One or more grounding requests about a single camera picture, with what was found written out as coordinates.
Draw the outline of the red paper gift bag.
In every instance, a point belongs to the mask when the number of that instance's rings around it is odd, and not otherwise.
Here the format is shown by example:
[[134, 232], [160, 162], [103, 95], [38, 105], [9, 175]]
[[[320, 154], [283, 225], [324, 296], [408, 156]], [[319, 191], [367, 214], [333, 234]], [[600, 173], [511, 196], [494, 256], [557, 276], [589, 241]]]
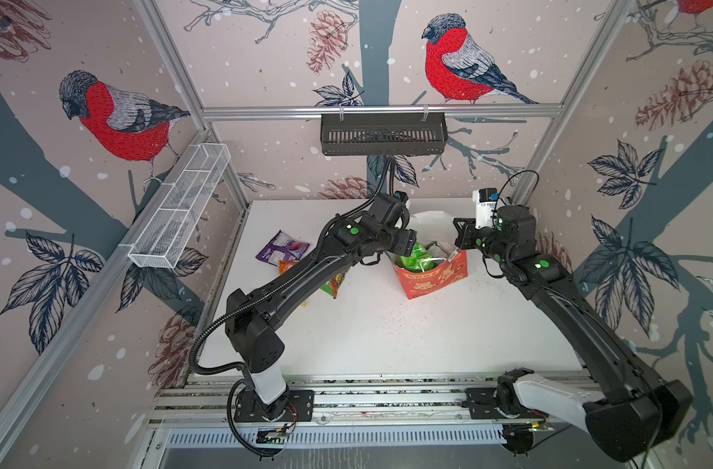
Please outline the red paper gift bag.
[[420, 274], [397, 267], [395, 260], [398, 256], [389, 255], [393, 271], [409, 300], [436, 293], [469, 275], [467, 253], [455, 246], [457, 232], [453, 227], [453, 216], [444, 211], [425, 211], [412, 215], [409, 227], [417, 232], [417, 242], [422, 246], [428, 247], [437, 242], [447, 255], [436, 269]]

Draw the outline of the green snack packet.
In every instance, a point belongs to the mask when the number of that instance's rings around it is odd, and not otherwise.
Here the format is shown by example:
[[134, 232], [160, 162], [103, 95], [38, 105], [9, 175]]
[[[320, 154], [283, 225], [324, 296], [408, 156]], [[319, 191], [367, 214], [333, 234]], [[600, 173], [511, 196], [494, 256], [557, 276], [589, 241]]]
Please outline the green snack packet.
[[332, 279], [329, 279], [325, 285], [323, 285], [320, 289], [323, 290], [325, 293], [330, 295], [333, 299], [336, 299], [338, 297], [338, 292], [339, 289], [346, 277], [346, 273], [342, 272]]

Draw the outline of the purple snack packet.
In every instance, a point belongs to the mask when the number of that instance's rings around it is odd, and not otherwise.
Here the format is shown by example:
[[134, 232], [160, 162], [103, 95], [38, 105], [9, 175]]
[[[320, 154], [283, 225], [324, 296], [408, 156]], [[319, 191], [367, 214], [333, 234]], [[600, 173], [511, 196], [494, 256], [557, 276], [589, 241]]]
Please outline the purple snack packet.
[[256, 255], [256, 259], [278, 267], [281, 261], [301, 260], [310, 247], [309, 242], [295, 240], [289, 234], [279, 231]]

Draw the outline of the orange snack packet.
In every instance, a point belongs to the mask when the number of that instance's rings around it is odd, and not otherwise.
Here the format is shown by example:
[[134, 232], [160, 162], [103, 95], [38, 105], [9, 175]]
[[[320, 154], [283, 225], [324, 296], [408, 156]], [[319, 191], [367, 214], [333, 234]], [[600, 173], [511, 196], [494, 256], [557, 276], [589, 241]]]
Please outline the orange snack packet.
[[280, 260], [278, 262], [278, 273], [280, 275], [285, 274], [287, 271], [291, 270], [298, 264], [297, 260]]

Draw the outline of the bright green chips bag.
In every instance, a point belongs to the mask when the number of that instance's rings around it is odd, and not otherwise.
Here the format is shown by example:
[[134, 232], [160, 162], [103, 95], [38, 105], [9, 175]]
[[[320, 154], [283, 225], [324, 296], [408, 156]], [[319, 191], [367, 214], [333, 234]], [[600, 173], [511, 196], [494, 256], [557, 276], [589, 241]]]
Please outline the bright green chips bag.
[[397, 257], [395, 265], [414, 274], [428, 273], [436, 269], [446, 258], [447, 255], [437, 242], [432, 242], [428, 247], [417, 242], [409, 256]]

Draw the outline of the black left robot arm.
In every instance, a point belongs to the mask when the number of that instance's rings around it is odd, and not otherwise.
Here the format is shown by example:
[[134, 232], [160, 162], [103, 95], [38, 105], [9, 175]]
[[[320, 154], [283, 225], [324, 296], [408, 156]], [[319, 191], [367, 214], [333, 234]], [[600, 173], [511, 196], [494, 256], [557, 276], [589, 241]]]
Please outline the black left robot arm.
[[249, 294], [235, 291], [227, 299], [225, 334], [246, 365], [259, 404], [284, 404], [288, 393], [279, 359], [285, 350], [278, 328], [327, 281], [357, 264], [372, 266], [386, 254], [406, 255], [417, 241], [408, 227], [405, 192], [379, 193], [358, 210], [334, 216], [317, 244], [279, 277]]

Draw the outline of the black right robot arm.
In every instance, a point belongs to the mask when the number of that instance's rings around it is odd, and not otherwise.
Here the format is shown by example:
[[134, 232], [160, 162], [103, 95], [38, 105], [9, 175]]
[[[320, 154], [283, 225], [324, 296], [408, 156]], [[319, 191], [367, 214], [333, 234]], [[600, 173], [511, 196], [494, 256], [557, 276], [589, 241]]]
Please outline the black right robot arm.
[[514, 369], [497, 379], [496, 406], [504, 416], [542, 412], [590, 435], [610, 458], [627, 462], [679, 431], [693, 396], [681, 381], [667, 381], [640, 359], [579, 295], [572, 275], [535, 245], [536, 221], [521, 205], [504, 206], [487, 225], [456, 218], [455, 245], [492, 260], [559, 329], [599, 385], [590, 392]]

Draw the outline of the black hanging wall basket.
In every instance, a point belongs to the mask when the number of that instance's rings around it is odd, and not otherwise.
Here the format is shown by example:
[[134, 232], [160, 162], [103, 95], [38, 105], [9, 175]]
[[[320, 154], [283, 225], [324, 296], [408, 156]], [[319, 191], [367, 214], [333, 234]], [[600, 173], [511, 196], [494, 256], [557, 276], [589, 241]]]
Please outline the black hanging wall basket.
[[325, 156], [432, 156], [447, 141], [443, 113], [339, 113], [320, 121]]

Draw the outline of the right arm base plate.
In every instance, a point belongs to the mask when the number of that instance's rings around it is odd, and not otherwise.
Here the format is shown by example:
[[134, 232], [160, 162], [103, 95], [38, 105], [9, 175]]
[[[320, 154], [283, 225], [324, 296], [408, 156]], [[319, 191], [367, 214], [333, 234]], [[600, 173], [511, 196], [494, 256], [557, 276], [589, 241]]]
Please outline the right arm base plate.
[[466, 400], [462, 406], [470, 411], [471, 419], [538, 417], [547, 420], [548, 414], [540, 412], [540, 410], [526, 408], [516, 394], [515, 383], [522, 377], [533, 373], [532, 369], [519, 367], [500, 375], [494, 388], [467, 388], [465, 390]]

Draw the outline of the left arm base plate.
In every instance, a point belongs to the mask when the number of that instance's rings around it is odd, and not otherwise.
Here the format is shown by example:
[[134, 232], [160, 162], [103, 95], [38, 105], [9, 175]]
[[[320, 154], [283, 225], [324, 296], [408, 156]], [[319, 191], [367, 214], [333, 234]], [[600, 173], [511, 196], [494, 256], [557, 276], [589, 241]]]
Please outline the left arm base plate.
[[251, 390], [240, 391], [231, 401], [235, 423], [310, 422], [315, 408], [311, 390], [288, 390], [271, 404], [264, 404]]

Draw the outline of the aluminium mounting rail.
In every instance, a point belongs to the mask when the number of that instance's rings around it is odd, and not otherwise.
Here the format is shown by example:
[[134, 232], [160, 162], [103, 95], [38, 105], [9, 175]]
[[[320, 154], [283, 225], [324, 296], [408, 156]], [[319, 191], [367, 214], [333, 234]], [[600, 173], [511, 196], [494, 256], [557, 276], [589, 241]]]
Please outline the aluminium mounting rail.
[[[152, 425], [222, 424], [235, 381], [235, 376], [192, 378], [182, 388], [162, 391], [148, 421]], [[466, 423], [471, 420], [466, 391], [496, 386], [492, 373], [293, 375], [289, 382], [291, 391], [313, 391], [309, 423], [322, 426]]]

